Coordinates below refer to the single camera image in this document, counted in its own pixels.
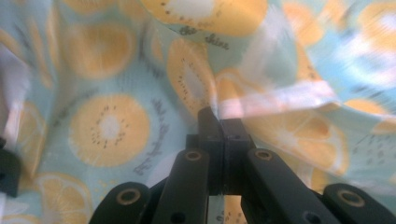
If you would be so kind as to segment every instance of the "fabric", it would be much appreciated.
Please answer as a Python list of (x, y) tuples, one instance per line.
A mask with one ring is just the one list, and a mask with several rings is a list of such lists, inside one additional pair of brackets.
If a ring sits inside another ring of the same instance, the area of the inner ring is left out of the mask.
[[(309, 188), (396, 214), (395, 39), (385, 0), (1, 1), (0, 121), (23, 164), (3, 223), (87, 223), (118, 184), (156, 184), (206, 106)], [(209, 223), (246, 222), (211, 200)]]

